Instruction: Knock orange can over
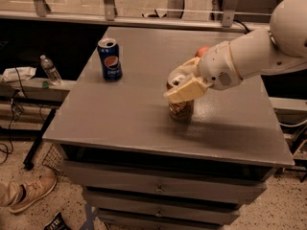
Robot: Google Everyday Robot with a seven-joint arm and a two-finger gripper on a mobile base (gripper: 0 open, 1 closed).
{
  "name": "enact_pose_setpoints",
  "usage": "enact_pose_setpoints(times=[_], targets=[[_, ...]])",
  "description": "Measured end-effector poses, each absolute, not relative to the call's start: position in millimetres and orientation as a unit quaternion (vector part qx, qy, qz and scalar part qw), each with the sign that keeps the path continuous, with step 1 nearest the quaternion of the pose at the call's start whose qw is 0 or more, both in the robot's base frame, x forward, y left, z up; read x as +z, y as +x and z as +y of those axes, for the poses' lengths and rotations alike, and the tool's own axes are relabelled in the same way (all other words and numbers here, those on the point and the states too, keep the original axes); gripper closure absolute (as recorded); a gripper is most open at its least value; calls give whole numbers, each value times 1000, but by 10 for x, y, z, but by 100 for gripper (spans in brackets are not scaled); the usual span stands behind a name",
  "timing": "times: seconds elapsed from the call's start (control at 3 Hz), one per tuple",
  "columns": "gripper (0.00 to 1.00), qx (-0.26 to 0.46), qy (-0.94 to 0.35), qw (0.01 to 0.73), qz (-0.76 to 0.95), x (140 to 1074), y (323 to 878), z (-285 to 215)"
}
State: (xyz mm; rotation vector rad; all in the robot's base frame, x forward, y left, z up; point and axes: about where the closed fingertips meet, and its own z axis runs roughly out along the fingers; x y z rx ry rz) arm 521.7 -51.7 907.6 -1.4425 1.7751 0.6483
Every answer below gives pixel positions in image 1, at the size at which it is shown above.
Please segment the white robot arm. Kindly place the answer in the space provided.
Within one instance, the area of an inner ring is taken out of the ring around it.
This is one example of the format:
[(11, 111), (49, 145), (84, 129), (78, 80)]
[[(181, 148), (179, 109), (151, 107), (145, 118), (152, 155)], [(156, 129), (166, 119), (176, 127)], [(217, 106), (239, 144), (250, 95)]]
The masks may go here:
[(306, 68), (307, 0), (283, 0), (274, 9), (270, 27), (223, 41), (176, 68), (177, 81), (164, 98), (172, 103), (193, 101), (209, 88), (225, 90), (245, 79), (280, 75)]

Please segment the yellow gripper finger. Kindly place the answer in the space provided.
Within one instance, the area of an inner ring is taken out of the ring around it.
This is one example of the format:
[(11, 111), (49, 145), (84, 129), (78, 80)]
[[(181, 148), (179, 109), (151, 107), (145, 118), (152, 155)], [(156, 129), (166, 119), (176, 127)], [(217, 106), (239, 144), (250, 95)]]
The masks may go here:
[(188, 76), (178, 86), (165, 92), (163, 97), (172, 104), (193, 101), (202, 97), (212, 83), (203, 77)]
[(199, 77), (201, 75), (199, 68), (200, 60), (201, 59), (199, 57), (193, 57), (188, 61), (184, 62), (170, 73), (168, 80), (172, 80), (177, 75), (188, 76), (190, 74), (193, 74), (195, 77)]

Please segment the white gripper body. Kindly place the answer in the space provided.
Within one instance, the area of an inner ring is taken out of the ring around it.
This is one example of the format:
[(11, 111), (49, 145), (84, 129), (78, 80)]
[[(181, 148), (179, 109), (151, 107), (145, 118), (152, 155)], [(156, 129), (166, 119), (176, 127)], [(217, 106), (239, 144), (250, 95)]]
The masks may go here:
[(225, 90), (243, 81), (234, 63), (229, 41), (209, 47), (201, 56), (199, 68), (201, 76), (211, 82), (215, 90)]

